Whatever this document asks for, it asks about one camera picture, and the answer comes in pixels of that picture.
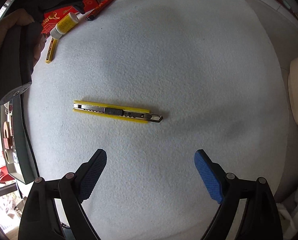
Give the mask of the yellow label pill bottle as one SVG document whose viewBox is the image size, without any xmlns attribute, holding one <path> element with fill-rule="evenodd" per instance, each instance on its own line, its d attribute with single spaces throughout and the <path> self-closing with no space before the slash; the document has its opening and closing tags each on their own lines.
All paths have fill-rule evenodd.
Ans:
<svg viewBox="0 0 298 240">
<path fill-rule="evenodd" d="M 55 27 L 50 31 L 50 35 L 55 40 L 59 40 L 63 35 L 70 31 L 79 22 L 78 17 L 69 12 L 64 18 L 62 18 Z"/>
</svg>

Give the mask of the yellow utility knife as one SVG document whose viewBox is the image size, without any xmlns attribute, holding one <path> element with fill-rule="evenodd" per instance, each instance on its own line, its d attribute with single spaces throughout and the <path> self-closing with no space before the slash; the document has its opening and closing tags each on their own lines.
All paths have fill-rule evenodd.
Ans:
<svg viewBox="0 0 298 240">
<path fill-rule="evenodd" d="M 143 124 L 148 122 L 160 123 L 163 120 L 162 115 L 151 113 L 148 109 L 110 105 L 98 102 L 75 100 L 73 102 L 73 111 Z"/>
</svg>

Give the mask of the red rectangular box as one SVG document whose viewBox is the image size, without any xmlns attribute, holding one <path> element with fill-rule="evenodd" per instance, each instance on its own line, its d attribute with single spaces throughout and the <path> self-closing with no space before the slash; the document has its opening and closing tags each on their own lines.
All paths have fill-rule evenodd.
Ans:
<svg viewBox="0 0 298 240">
<path fill-rule="evenodd" d="M 13 147 L 13 137 L 10 138 L 3 138 L 3 145 L 5 149 L 12 149 Z"/>
</svg>

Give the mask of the yellow-core masking tape roll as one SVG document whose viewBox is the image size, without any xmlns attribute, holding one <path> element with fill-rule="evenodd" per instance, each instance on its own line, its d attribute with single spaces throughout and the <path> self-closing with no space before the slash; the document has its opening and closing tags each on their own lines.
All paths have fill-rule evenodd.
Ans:
<svg viewBox="0 0 298 240">
<path fill-rule="evenodd" d="M 13 164 L 14 158 L 13 158 L 13 150 L 12 149 L 5 149 L 4 150 L 4 156 L 7 164 Z"/>
</svg>

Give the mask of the yellow blade case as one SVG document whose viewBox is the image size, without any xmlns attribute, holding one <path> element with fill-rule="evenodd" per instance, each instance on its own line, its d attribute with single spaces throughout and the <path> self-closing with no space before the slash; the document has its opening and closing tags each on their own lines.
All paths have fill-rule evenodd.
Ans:
<svg viewBox="0 0 298 240">
<path fill-rule="evenodd" d="M 50 44 L 48 46 L 47 54 L 46 54 L 46 63 L 51 63 L 54 59 L 56 48 L 57 48 L 58 40 L 55 38 L 52 38 L 50 41 Z"/>
</svg>

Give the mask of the red fruit cardboard box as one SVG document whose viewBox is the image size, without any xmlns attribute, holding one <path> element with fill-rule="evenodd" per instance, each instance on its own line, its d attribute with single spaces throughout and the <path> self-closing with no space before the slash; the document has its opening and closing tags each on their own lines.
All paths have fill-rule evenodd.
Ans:
<svg viewBox="0 0 298 240">
<path fill-rule="evenodd" d="M 95 9 L 100 3 L 100 0 L 83 0 L 84 12 L 88 12 Z M 56 26 L 56 24 L 64 18 L 69 12 L 78 14 L 78 10 L 73 5 L 61 6 L 59 9 L 53 9 L 44 13 L 44 20 L 42 22 L 42 33 L 46 36 L 50 36 L 50 31 Z"/>
</svg>

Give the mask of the red lighter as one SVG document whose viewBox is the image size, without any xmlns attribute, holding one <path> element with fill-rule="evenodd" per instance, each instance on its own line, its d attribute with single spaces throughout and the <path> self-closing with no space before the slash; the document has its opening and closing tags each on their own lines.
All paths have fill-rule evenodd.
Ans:
<svg viewBox="0 0 298 240">
<path fill-rule="evenodd" d="M 114 0 L 103 0 L 87 17 L 86 21 L 93 21 L 106 9 Z"/>
</svg>

